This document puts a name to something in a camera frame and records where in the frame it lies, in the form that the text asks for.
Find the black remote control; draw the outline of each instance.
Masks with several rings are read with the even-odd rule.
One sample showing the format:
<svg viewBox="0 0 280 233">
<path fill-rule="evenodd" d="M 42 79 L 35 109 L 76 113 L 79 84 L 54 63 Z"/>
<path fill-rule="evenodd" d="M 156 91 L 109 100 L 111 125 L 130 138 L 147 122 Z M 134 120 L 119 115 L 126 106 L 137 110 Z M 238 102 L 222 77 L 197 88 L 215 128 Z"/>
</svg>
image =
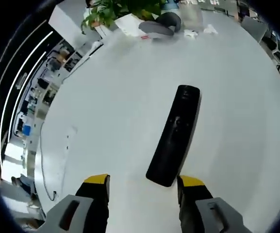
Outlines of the black remote control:
<svg viewBox="0 0 280 233">
<path fill-rule="evenodd" d="M 159 140 L 157 149 L 146 173 L 146 178 L 170 187 L 182 164 L 194 127 L 200 90 L 180 85 Z"/>
</svg>

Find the office desk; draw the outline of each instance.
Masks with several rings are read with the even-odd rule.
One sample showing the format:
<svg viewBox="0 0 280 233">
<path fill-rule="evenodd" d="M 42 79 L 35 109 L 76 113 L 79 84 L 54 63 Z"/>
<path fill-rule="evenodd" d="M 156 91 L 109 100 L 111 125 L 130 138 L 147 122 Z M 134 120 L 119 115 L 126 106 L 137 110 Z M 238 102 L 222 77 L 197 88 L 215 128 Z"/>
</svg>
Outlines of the office desk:
<svg viewBox="0 0 280 233">
<path fill-rule="evenodd" d="M 201 90 L 181 173 L 264 232 L 280 209 L 280 75 L 259 44 L 222 14 L 203 12 L 218 35 L 152 42 L 119 31 L 61 86 L 42 132 L 35 185 L 45 213 L 84 179 L 111 175 L 107 231 L 181 232 L 177 187 L 145 178 L 178 85 Z"/>
</svg>

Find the white table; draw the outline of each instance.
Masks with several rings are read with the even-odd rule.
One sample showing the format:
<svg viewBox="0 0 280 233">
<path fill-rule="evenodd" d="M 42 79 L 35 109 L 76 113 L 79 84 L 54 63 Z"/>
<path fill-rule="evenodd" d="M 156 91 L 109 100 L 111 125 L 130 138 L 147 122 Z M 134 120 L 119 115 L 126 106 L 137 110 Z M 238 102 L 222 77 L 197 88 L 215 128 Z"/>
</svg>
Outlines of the white table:
<svg viewBox="0 0 280 233">
<path fill-rule="evenodd" d="M 47 212 L 83 180 L 108 173 L 109 233 L 181 232 L 177 187 L 145 178 L 180 84 L 202 93 L 181 174 L 204 181 L 265 231 L 280 209 L 280 75 L 259 44 L 222 14 L 203 12 L 218 35 L 170 41 L 116 32 L 61 86 L 42 134 L 35 184 Z"/>
</svg>

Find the person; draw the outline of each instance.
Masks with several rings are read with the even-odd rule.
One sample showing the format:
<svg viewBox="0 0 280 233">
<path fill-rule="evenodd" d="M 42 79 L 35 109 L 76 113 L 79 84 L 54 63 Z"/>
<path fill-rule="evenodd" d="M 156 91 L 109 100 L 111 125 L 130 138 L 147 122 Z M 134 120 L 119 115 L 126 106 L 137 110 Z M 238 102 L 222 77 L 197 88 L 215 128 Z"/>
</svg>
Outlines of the person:
<svg viewBox="0 0 280 233">
<path fill-rule="evenodd" d="M 31 178 L 21 175 L 19 178 L 13 176 L 11 177 L 11 180 L 12 184 L 22 188 L 31 197 L 32 201 L 38 199 L 36 195 L 35 184 Z"/>
</svg>

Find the potted plant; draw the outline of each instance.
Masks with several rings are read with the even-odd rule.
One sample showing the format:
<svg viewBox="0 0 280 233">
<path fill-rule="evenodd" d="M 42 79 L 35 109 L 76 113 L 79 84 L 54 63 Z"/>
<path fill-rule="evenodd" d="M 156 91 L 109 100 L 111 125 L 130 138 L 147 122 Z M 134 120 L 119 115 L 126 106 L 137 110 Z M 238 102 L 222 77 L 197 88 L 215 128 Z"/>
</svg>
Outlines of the potted plant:
<svg viewBox="0 0 280 233">
<path fill-rule="evenodd" d="M 92 6 L 90 15 L 81 24 L 83 28 L 89 26 L 94 29 L 102 24 L 110 27 L 115 20 L 133 14 L 141 20 L 154 20 L 153 14 L 160 15 L 160 5 L 166 0 L 97 0 Z"/>
</svg>

